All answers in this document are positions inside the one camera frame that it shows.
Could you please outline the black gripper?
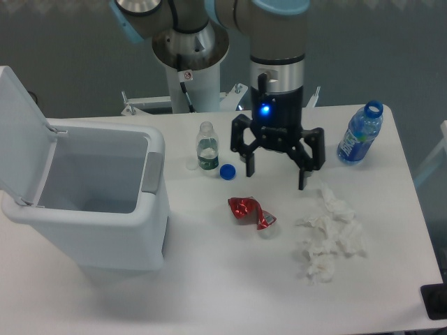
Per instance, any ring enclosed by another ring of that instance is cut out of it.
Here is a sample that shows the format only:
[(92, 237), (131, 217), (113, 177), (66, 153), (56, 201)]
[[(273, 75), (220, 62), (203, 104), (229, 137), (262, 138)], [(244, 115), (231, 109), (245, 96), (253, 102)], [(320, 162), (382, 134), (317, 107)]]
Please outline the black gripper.
[[(251, 88), (252, 120), (239, 114), (232, 120), (230, 149), (237, 152), (246, 165), (246, 176), (255, 173), (254, 152), (258, 147), (288, 152), (299, 167), (298, 189), (303, 191), (310, 172), (325, 163), (325, 133), (320, 127), (303, 130), (301, 125), (303, 88), (286, 93), (263, 93)], [(250, 129), (255, 140), (244, 142)]]

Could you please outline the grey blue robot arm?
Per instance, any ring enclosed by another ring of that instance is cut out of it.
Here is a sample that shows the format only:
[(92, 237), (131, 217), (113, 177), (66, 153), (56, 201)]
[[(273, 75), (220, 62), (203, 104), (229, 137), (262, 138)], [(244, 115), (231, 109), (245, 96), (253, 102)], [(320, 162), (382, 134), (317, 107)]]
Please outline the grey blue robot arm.
[[(249, 39), (251, 115), (237, 116), (230, 149), (246, 174), (262, 147), (287, 154), (299, 168), (299, 189), (325, 162), (324, 132), (302, 127), (308, 1), (112, 1), (132, 39), (151, 39), (170, 80), (176, 112), (219, 104), (218, 69), (229, 48), (228, 30)], [(210, 77), (210, 83), (204, 77)]]

